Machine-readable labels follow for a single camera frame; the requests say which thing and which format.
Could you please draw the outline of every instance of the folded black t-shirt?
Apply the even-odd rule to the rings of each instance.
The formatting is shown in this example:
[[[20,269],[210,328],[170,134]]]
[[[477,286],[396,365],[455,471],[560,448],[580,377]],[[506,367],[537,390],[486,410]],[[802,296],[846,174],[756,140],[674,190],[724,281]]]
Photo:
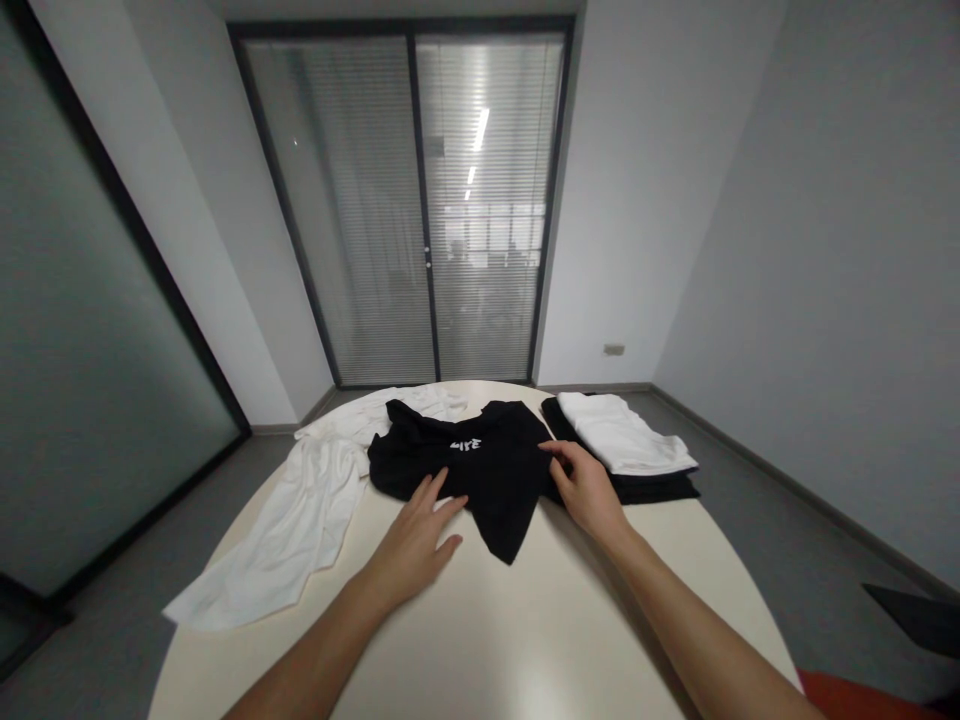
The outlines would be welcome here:
[[[543,419],[546,420],[557,440],[580,443],[590,452],[590,448],[580,439],[577,431],[574,430],[573,425],[570,424],[570,421],[563,414],[563,410],[560,409],[559,400],[555,397],[544,400],[540,405],[540,412],[543,413]],[[695,470],[694,468],[693,470],[681,470],[664,475],[646,476],[610,474],[610,483],[613,485],[613,489],[616,491],[617,497],[620,498],[622,505],[643,505],[669,500],[685,500],[700,497],[700,492],[690,482],[689,477],[690,473],[695,472]],[[554,483],[550,483],[544,494],[554,502],[563,504],[563,499]]]
[[[550,439],[522,402],[487,403],[478,417],[458,423],[425,418],[399,400],[387,403],[393,423],[370,445],[370,482],[382,493],[409,500],[426,475],[450,474],[440,497],[469,495],[483,541],[508,565],[523,544],[537,498],[553,488]]]

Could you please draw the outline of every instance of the white round table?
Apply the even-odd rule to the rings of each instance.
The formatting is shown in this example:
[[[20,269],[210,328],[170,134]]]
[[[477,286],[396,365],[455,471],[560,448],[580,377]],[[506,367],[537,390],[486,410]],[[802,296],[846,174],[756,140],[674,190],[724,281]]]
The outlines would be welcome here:
[[[490,400],[521,400],[540,417],[549,397],[505,383],[440,384],[469,399],[464,418]],[[281,465],[251,498],[210,562],[245,536],[283,472]],[[178,628],[151,720],[226,713],[363,566],[400,507],[367,488],[336,564],[311,576],[296,607],[229,632]],[[670,567],[800,688],[756,585],[700,503],[625,510]],[[490,554],[469,513],[448,532],[464,538],[453,562],[373,639],[334,717],[696,717],[623,581],[564,510],[541,499],[512,566]]]

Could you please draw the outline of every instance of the black t-shirt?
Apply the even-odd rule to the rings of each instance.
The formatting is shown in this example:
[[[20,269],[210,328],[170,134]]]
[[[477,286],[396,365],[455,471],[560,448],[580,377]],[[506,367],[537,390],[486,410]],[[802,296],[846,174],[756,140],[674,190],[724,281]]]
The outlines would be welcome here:
[[[513,563],[537,498],[553,485],[551,457],[537,447],[550,439],[543,423],[522,402],[500,401],[458,423],[425,418],[399,400],[387,403],[387,416],[390,432],[368,451],[373,486],[406,501],[424,476],[448,467],[440,497],[469,495],[490,552]]]

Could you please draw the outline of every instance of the door frame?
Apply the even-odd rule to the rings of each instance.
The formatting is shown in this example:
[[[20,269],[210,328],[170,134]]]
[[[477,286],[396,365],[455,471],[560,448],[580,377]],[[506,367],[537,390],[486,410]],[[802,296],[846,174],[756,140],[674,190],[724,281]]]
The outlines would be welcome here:
[[[420,87],[417,71],[416,36],[426,34],[443,35],[505,35],[530,34],[538,32],[563,33],[563,56],[560,68],[560,87],[557,97],[557,115],[554,124],[553,144],[550,149],[550,167],[547,174],[547,202],[543,222],[543,238],[540,243],[540,266],[537,268],[537,286],[533,306],[533,327],[530,332],[530,349],[527,358],[527,375],[511,382],[522,385],[533,383],[534,360],[536,358],[537,341],[541,332],[540,315],[543,302],[543,285],[547,272],[547,255],[551,233],[553,232],[554,201],[557,189],[557,174],[560,165],[560,148],[563,139],[563,121],[567,104],[567,91],[570,82],[570,63],[573,52],[573,33],[576,25],[575,15],[523,15],[506,17],[458,18],[433,17],[417,19],[388,19],[388,20],[283,20],[283,21],[253,21],[228,22],[227,32],[237,58],[237,67],[240,78],[250,102],[250,109],[260,136],[270,176],[280,201],[290,240],[293,244],[294,255],[300,266],[300,274],[307,291],[307,300],[320,333],[321,344],[330,366],[330,373],[337,388],[341,390],[367,390],[384,387],[382,385],[349,385],[343,384],[337,359],[330,342],[330,334],[323,319],[323,310],[317,289],[307,264],[307,255],[303,247],[300,230],[293,213],[293,205],[287,191],[283,173],[277,157],[276,148],[270,135],[263,102],[257,91],[247,55],[245,43],[251,40],[311,40],[324,38],[349,37],[377,37],[403,36],[407,41],[407,64],[410,77],[410,98],[413,104],[414,135],[417,148],[417,172],[420,186],[420,212],[423,219],[424,254],[429,256],[430,251],[430,217],[427,206],[427,179],[426,162],[423,149],[423,125],[420,114]],[[440,343],[437,332],[436,300],[433,291],[432,263],[427,263],[427,292],[430,303],[430,329],[433,342],[433,364],[436,381],[440,375]]]

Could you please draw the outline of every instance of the window blinds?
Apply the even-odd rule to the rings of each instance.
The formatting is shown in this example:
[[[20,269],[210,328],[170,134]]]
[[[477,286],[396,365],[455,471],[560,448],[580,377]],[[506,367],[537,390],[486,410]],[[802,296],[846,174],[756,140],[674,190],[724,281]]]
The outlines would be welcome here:
[[[419,138],[408,36],[244,43],[328,353],[341,387],[527,380],[564,35],[409,37]]]
[[[248,57],[340,384],[434,382],[406,38]]]
[[[444,380],[528,377],[563,42],[417,37]]]

